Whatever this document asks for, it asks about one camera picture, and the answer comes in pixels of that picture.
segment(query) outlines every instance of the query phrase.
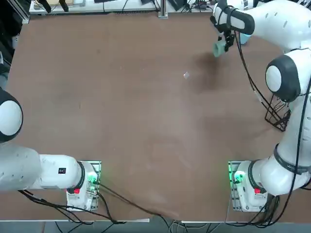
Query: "metal frame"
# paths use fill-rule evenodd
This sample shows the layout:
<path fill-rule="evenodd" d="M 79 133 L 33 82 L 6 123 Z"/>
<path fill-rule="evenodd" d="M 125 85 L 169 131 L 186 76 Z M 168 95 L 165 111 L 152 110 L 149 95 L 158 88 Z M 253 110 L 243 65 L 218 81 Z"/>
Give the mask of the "metal frame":
<path fill-rule="evenodd" d="M 28 24 L 29 13 L 25 11 L 25 9 L 20 5 L 18 0 L 7 0 L 7 1 L 13 7 L 15 12 L 19 15 L 19 17 L 22 19 L 22 24 Z"/>
<path fill-rule="evenodd" d="M 159 11 L 159 18 L 168 18 L 169 14 L 166 11 L 166 0 L 161 0 L 160 4 L 160 11 Z"/>

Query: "teal object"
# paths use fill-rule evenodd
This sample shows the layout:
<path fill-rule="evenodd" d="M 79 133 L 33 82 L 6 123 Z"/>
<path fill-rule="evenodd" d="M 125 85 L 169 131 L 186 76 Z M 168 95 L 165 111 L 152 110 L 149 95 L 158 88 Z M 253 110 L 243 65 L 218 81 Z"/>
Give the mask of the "teal object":
<path fill-rule="evenodd" d="M 225 52 L 225 41 L 220 40 L 213 45 L 213 54 L 215 57 L 219 57 Z"/>
<path fill-rule="evenodd" d="M 241 44 L 245 45 L 246 42 L 251 38 L 251 35 L 246 35 L 246 34 L 240 34 L 240 39 L 241 39 Z"/>

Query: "black cable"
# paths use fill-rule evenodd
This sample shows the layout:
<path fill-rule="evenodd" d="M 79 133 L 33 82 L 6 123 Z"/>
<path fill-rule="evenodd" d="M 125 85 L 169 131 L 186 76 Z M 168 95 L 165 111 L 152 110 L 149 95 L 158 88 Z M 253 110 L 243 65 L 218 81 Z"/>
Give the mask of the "black cable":
<path fill-rule="evenodd" d="M 70 232 L 74 231 L 75 229 L 77 229 L 77 228 L 80 227 L 81 225 L 83 225 L 83 223 L 80 223 L 79 225 L 75 226 L 74 228 L 72 228 L 71 230 L 69 230 L 67 233 L 70 233 Z"/>
<path fill-rule="evenodd" d="M 116 221 L 116 220 L 114 220 L 113 217 L 111 216 L 110 211 L 109 211 L 109 208 L 108 208 L 108 203 L 107 203 L 107 201 L 105 200 L 104 196 L 103 196 L 101 193 L 97 193 L 97 195 L 98 195 L 98 196 L 102 199 L 102 201 L 104 202 L 105 207 L 106 207 L 106 212 L 107 212 L 108 217 L 110 218 L 111 222 L 112 222 L 113 224 L 119 224 L 119 222 Z"/>
<path fill-rule="evenodd" d="M 138 209 L 140 209 L 140 210 L 142 210 L 142 211 L 144 211 L 144 212 L 146 212 L 146 213 L 148 213 L 148 214 L 150 214 L 150 215 L 155 215 L 155 216 L 160 217 L 160 218 L 165 222 L 166 226 L 167 226 L 168 228 L 170 227 L 169 224 L 167 223 L 167 221 L 165 220 L 165 218 L 164 218 L 161 214 L 158 214 L 158 213 L 156 213 L 156 212 L 152 212 L 152 211 L 150 211 L 150 210 L 147 210 L 147 209 L 145 209 L 145 208 L 143 208 L 143 207 L 141 207 L 141 206 L 135 204 L 134 202 L 132 202 L 132 201 L 126 199 L 125 197 L 121 196 L 121 195 L 118 194 L 117 192 L 113 191 L 113 190 L 110 189 L 109 187 L 107 187 L 107 186 L 105 186 L 105 185 L 103 185 L 103 184 L 101 184 L 101 183 L 99 183 L 99 182 L 93 182 L 93 183 L 94 183 L 94 184 L 98 184 L 99 186 L 101 186 L 101 187 L 107 189 L 109 192 L 111 192 L 111 193 L 113 193 L 114 195 L 118 196 L 120 199 L 122 199 L 123 201 L 127 202 L 128 204 L 133 205 L 134 207 L 136 207 L 136 208 L 138 208 Z"/>
<path fill-rule="evenodd" d="M 159 12 L 160 10 L 157 8 L 156 3 L 155 3 L 155 0 L 152 0 L 152 3 L 153 3 L 154 6 L 155 6 L 156 12 Z"/>
<path fill-rule="evenodd" d="M 63 231 L 59 228 L 59 226 L 58 226 L 57 222 L 55 222 L 55 224 L 56 224 L 56 226 L 57 226 L 57 228 L 58 228 L 59 232 L 60 232 L 60 233 L 63 233 Z"/>
<path fill-rule="evenodd" d="M 123 10 L 124 10 L 124 8 L 125 8 L 125 5 L 127 4 L 127 1 L 128 1 L 128 0 L 125 1 L 125 4 L 124 4 L 124 6 L 123 6 L 123 8 L 122 8 L 122 12 L 123 12 Z"/>
<path fill-rule="evenodd" d="M 239 36 L 239 39 L 237 39 L 237 32 L 234 31 L 234 36 L 235 36 L 235 39 L 237 41 L 237 47 L 238 47 L 238 51 L 239 51 L 239 54 L 240 54 L 240 58 L 242 60 L 242 64 L 244 66 L 244 69 L 245 69 L 245 72 L 247 74 L 247 77 L 248 77 L 248 80 L 250 82 L 250 85 L 252 87 L 252 90 L 255 92 L 255 94 L 257 95 L 257 93 L 260 95 L 260 98 L 258 96 L 258 99 L 260 100 L 261 104 L 263 105 L 263 107 L 271 114 L 271 116 L 276 120 L 278 121 L 278 119 L 276 118 L 276 116 L 281 119 L 281 117 L 277 114 L 276 111 L 274 111 L 274 113 L 272 112 L 273 111 L 273 107 L 270 105 L 270 103 L 267 101 L 267 99 L 263 96 L 263 94 L 259 91 L 258 87 L 256 86 L 255 82 L 253 81 L 252 77 L 250 76 L 249 74 L 249 71 L 248 71 L 248 68 L 247 68 L 247 65 L 246 65 L 246 62 L 245 62 L 245 59 L 244 59 L 244 55 L 243 55 L 243 51 L 242 51 L 242 46 L 241 46 L 241 37 Z"/>
<path fill-rule="evenodd" d="M 37 4 L 37 6 L 40 7 L 42 10 L 47 11 L 44 7 L 41 7 L 41 4 L 40 4 L 39 2 L 37 2 L 36 0 L 32 0 L 32 1 L 33 1 L 35 4 Z M 59 1 L 58 1 L 58 3 L 54 6 L 54 8 L 51 9 L 51 13 L 52 13 L 53 10 L 55 10 L 55 8 L 58 6 L 58 4 L 59 4 Z"/>
<path fill-rule="evenodd" d="M 301 189 L 304 189 L 304 190 L 311 190 L 311 188 L 306 188 L 306 186 L 308 186 L 309 184 L 311 183 L 311 178 L 309 179 L 308 182 L 306 182 L 303 186 L 301 186 L 300 188 Z"/>
<path fill-rule="evenodd" d="M 103 230 L 101 233 L 104 233 L 104 232 L 106 232 L 106 231 L 108 231 L 108 229 L 110 228 L 110 227 L 112 227 L 114 224 L 112 223 L 109 227 L 107 227 L 105 230 Z"/>
<path fill-rule="evenodd" d="M 202 13 L 201 11 L 201 6 L 200 6 L 200 3 L 198 2 L 198 7 L 199 7 L 199 10 L 200 10 L 200 13 Z"/>
<path fill-rule="evenodd" d="M 275 200 L 275 204 L 274 204 L 273 209 L 272 209 L 271 213 L 269 214 L 269 216 L 267 217 L 265 215 L 261 220 L 259 220 L 257 222 L 253 222 L 258 217 L 258 215 L 263 211 L 263 209 L 266 208 L 266 212 L 269 212 L 270 205 L 271 205 L 273 199 Z M 248 221 L 247 223 L 245 223 L 245 222 L 236 222 L 234 224 L 226 223 L 226 225 L 234 226 L 234 227 L 245 227 L 245 226 L 251 225 L 251 226 L 256 226 L 256 227 L 259 227 L 259 228 L 266 228 L 267 226 L 270 225 L 270 223 L 272 221 L 274 213 L 275 213 L 275 211 L 276 211 L 276 209 L 278 207 L 280 197 L 279 196 L 273 197 L 272 200 L 267 201 L 266 204 L 260 209 L 260 211 L 250 221 Z"/>
<path fill-rule="evenodd" d="M 45 205 L 45 206 L 49 206 L 49 207 L 53 207 L 53 208 L 55 208 L 55 209 L 57 209 L 57 210 L 62 209 L 62 210 L 64 210 L 64 211 L 66 211 L 66 212 L 69 212 L 69 213 L 73 214 L 77 219 L 78 219 L 78 217 L 77 217 L 73 212 L 67 210 L 66 208 L 71 208 L 71 209 L 76 209 L 76 210 L 82 210 L 82 211 L 84 211 L 84 212 L 88 212 L 88 213 L 90 213 L 90 214 L 97 215 L 97 216 L 101 216 L 101 217 L 104 217 L 104 218 L 106 218 L 106 219 L 111 220 L 108 216 L 101 215 L 101 214 L 98 214 L 98 213 L 93 212 L 93 211 L 85 210 L 85 209 L 83 209 L 83 208 L 79 208 L 79 207 L 75 207 L 75 206 L 54 204 L 54 203 L 48 202 L 48 201 L 46 201 L 46 200 L 44 200 L 44 199 L 38 199 L 38 198 L 34 197 L 33 194 L 32 194 L 32 196 L 31 196 L 31 195 L 29 195 L 29 194 L 27 194 L 27 193 L 24 193 L 22 190 L 19 190 L 19 192 L 20 192 L 21 194 L 23 194 L 24 196 L 26 196 L 29 200 L 31 200 L 31 201 L 33 201 L 33 202 L 35 202 L 35 203 L 38 203 L 38 204 L 41 204 L 41 205 Z"/>
<path fill-rule="evenodd" d="M 191 1 L 191 0 L 189 0 L 189 1 L 187 2 L 187 4 L 184 6 L 184 8 L 181 10 L 180 13 L 183 13 L 184 9 L 185 9 L 187 6 L 189 6 L 190 1 Z"/>
<path fill-rule="evenodd" d="M 66 216 L 70 221 L 74 222 L 74 223 L 83 223 L 85 225 L 90 225 L 89 223 L 87 222 L 83 222 L 81 219 L 78 218 L 78 216 L 73 213 L 72 211 L 70 210 L 67 210 L 66 208 L 63 208 L 63 207 L 55 207 L 53 205 L 48 205 L 46 203 L 42 203 L 41 201 L 38 201 L 37 199 L 33 198 L 32 196 L 28 195 L 28 194 L 24 194 L 23 192 L 20 192 L 22 193 L 23 195 L 25 195 L 29 200 L 33 201 L 34 203 L 37 203 L 37 204 L 40 204 L 40 205 L 45 205 L 45 206 L 50 206 L 52 208 L 54 208 L 55 210 L 59 211 L 61 214 L 63 214 L 64 216 Z M 69 217 L 68 215 L 66 215 L 64 212 L 62 212 L 61 210 L 65 211 L 65 212 L 68 212 L 70 214 L 72 214 L 78 221 L 76 220 L 73 220 L 71 217 Z"/>
<path fill-rule="evenodd" d="M 208 233 L 208 231 L 209 231 L 211 225 L 212 225 L 212 224 L 210 223 L 209 226 L 208 226 L 208 228 L 207 228 L 207 230 L 206 230 L 206 233 Z"/>
<path fill-rule="evenodd" d="M 210 232 L 212 232 L 212 231 L 214 231 L 218 226 L 219 226 L 219 224 L 217 224 L 212 230 L 210 230 Z"/>
<path fill-rule="evenodd" d="M 303 190 L 309 190 L 309 191 L 311 190 L 311 188 L 301 188 L 301 189 L 303 189 Z"/>

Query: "white cylinder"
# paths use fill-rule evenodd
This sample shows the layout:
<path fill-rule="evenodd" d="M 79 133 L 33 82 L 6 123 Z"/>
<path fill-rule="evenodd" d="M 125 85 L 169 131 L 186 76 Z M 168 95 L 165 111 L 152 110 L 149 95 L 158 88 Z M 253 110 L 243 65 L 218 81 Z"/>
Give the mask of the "white cylinder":
<path fill-rule="evenodd" d="M 268 193 L 276 196 L 287 194 L 290 191 L 294 174 L 283 168 L 274 156 L 269 157 L 267 162 L 261 167 L 260 179 L 262 186 Z M 305 172 L 296 175 L 294 189 L 303 186 L 310 178 L 310 174 Z"/>
<path fill-rule="evenodd" d="M 13 143 L 0 144 L 0 191 L 26 189 L 41 173 L 39 154 Z"/>

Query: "small object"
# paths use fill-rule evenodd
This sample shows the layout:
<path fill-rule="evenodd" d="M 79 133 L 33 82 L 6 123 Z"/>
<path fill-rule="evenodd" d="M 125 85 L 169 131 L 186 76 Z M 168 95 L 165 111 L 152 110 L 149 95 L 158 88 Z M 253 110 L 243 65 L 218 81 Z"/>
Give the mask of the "small object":
<path fill-rule="evenodd" d="M 251 37 L 251 35 L 246 35 L 246 34 L 241 33 L 240 34 L 241 44 L 245 45 L 250 37 Z"/>
<path fill-rule="evenodd" d="M 189 74 L 188 72 L 184 73 L 184 78 L 185 78 L 185 79 L 188 79 L 189 76 L 190 76 L 190 74 Z"/>
<path fill-rule="evenodd" d="M 213 54 L 215 57 L 219 57 L 220 55 L 225 53 L 225 45 L 226 45 L 226 42 L 223 40 L 220 40 L 220 41 L 217 41 L 216 43 L 214 43 Z"/>
<path fill-rule="evenodd" d="M 260 193 L 260 189 L 259 188 L 255 188 L 254 191 L 255 191 L 256 194 Z"/>

